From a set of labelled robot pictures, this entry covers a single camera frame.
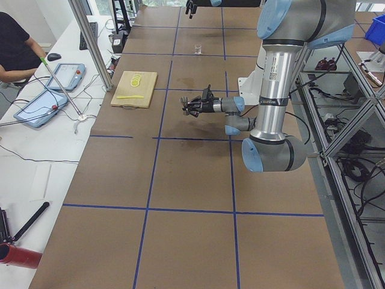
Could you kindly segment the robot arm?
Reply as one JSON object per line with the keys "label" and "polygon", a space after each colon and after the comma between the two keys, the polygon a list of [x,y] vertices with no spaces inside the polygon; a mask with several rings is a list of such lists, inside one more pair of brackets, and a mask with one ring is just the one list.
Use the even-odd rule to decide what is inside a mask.
{"label": "robot arm", "polygon": [[295,59],[303,47],[328,48],[349,40],[354,31],[355,1],[267,1],[259,16],[257,36],[266,52],[258,115],[243,118],[240,96],[216,98],[211,89],[201,97],[182,98],[186,115],[223,112],[227,135],[248,131],[242,158],[252,172],[284,172],[302,166],[305,145],[283,133],[283,121],[294,77]]}

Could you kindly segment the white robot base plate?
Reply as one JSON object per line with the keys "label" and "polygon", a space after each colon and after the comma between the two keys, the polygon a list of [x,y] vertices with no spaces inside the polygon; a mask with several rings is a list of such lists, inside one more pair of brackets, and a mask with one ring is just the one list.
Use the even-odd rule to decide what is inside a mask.
{"label": "white robot base plate", "polygon": [[259,78],[238,78],[239,95],[245,105],[258,105],[262,80]]}

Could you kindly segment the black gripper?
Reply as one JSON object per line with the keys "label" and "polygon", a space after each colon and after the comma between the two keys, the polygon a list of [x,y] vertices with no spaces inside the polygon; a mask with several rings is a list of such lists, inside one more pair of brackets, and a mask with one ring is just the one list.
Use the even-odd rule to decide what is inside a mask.
{"label": "black gripper", "polygon": [[189,18],[192,19],[196,13],[197,4],[194,0],[187,0],[185,14],[189,14]]}
{"label": "black gripper", "polygon": [[213,113],[214,112],[214,100],[215,96],[211,91],[211,86],[203,90],[201,96],[188,99],[188,97],[182,97],[182,105],[192,105],[192,110],[184,108],[184,115],[198,117],[200,113]]}

